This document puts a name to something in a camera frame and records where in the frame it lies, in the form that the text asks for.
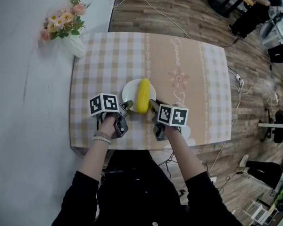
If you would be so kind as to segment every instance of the office chair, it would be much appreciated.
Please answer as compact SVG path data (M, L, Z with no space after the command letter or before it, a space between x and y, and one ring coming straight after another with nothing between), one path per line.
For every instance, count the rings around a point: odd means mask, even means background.
M267 132L265 133L264 137L260 139L261 142L264 142L266 138L271 138L271 134L273 133L274 142L275 143L282 143L283 142L283 110L278 110L275 114L275 122L270 117L269 110L265 108L268 112L268 124L263 124L261 120L259 120L259 125L261 127L268 127Z

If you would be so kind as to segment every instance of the shoe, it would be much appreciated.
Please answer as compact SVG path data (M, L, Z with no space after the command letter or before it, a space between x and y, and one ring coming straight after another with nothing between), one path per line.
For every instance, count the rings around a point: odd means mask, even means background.
M244 168L246 166L246 162L249 159L249 156L246 154L243 156L241 162L239 163L239 167Z
M240 37L240 39L244 40L246 37L241 36L241 34L238 32L238 35Z
M231 32L232 36L236 36L236 34L233 33L233 27L230 24L227 27L228 30Z

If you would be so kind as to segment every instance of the white wall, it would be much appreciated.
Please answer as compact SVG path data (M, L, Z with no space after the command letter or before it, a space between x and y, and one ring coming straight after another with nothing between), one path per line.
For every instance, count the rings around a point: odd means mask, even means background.
M0 0L0 226L50 225L80 159L70 149L74 57L38 43L50 8L67 0ZM86 31L106 32L114 0L92 0Z

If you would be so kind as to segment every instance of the person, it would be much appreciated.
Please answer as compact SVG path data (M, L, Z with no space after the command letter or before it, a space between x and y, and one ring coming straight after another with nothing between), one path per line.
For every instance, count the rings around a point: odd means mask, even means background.
M276 192L283 185L283 166L274 162L249 161L244 155L239 166L249 168L247 173L264 182Z
M269 6L276 7L282 5L282 0L253 0L255 5L239 17L233 25L228 25L228 29L233 36L239 35L242 39L256 29L256 26L269 20Z
M283 44L267 50L272 63L283 63Z
M111 137L115 132L114 122L114 115L106 116L97 134ZM112 173L105 174L98 188L109 144L105 138L94 136L93 140L97 139L65 193L61 211L52 225L241 226L223 204L207 171L177 128L166 126L165 135L189 192L188 212L180 204L175 186L153 161L148 150L116 150L107 166ZM95 220L97 204L100 212Z

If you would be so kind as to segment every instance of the bracelet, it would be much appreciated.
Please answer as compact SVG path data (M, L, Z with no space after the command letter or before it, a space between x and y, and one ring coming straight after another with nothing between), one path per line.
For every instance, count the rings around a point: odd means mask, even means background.
M106 139L106 138L104 138L102 136L98 136L98 135L93 136L92 140L93 141L97 141L97 140L98 141L104 141L104 142L107 142L109 145L111 144L110 140L108 140L108 139Z
M111 137L108 136L106 133L96 130L93 134L94 136L100 136L106 138L108 141L111 141Z

